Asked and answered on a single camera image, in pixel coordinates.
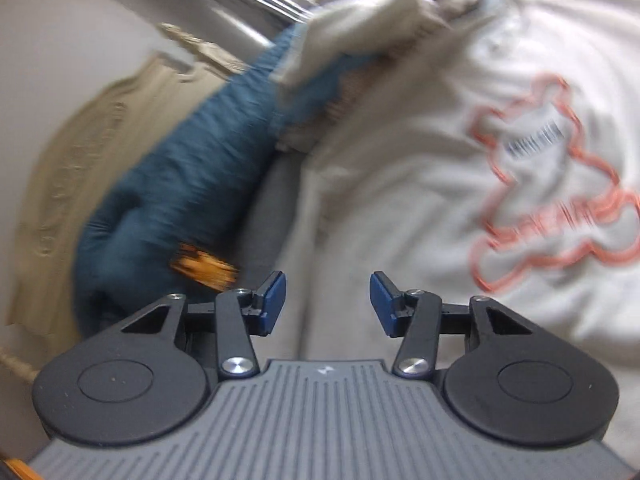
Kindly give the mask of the smartphone with lit screen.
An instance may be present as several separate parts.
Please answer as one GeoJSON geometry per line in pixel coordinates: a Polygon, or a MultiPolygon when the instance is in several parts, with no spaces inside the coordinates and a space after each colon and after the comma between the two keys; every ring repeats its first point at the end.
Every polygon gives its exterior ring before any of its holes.
{"type": "Polygon", "coordinates": [[[170,267],[186,278],[217,292],[229,290],[239,274],[238,269],[231,263],[189,244],[180,245],[178,252],[171,259],[170,267]]]}

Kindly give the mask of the cream carved headboard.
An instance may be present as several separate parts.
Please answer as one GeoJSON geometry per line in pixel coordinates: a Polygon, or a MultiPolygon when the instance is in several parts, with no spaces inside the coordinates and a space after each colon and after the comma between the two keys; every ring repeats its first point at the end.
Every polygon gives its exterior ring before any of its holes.
{"type": "Polygon", "coordinates": [[[180,72],[155,53],[137,73],[113,82],[58,129],[27,185],[14,238],[8,321],[40,338],[51,353],[79,335],[72,270],[79,234],[115,182],[244,62],[176,25],[160,32],[191,53],[180,72]]]}

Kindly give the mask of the white bear print sweatshirt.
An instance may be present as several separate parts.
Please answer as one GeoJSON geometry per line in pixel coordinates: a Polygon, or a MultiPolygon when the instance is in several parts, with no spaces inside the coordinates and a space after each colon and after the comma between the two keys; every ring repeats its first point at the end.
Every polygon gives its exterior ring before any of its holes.
{"type": "Polygon", "coordinates": [[[639,0],[504,0],[422,44],[307,160],[280,349],[391,359],[369,278],[497,299],[605,364],[639,460],[639,0]]]}

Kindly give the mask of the light blue garment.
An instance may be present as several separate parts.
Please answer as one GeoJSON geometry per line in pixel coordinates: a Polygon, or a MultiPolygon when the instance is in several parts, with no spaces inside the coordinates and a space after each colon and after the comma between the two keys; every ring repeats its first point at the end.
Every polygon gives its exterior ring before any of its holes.
{"type": "Polygon", "coordinates": [[[317,115],[340,94],[341,76],[366,67],[377,59],[376,55],[342,55],[311,80],[288,88],[282,81],[281,71],[275,70],[270,76],[277,95],[276,111],[270,122],[271,132],[280,136],[285,128],[317,115]]]}

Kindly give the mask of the blue duvet roll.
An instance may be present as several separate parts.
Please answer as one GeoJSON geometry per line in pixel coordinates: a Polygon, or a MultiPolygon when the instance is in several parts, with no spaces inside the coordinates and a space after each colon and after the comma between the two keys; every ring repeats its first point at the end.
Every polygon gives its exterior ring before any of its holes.
{"type": "Polygon", "coordinates": [[[73,312],[88,338],[171,292],[210,289],[171,267],[189,244],[240,269],[241,287],[276,267],[291,229],[303,155],[277,149],[269,79],[294,37],[277,36],[106,194],[79,237],[73,312]]]}

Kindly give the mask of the cream fleece garment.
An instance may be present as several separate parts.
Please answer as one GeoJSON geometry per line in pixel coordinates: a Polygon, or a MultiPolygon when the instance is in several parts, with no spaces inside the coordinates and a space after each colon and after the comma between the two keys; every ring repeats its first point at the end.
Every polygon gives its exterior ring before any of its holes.
{"type": "Polygon", "coordinates": [[[272,80],[293,91],[344,55],[380,53],[446,25],[435,0],[336,0],[295,27],[272,80]]]}

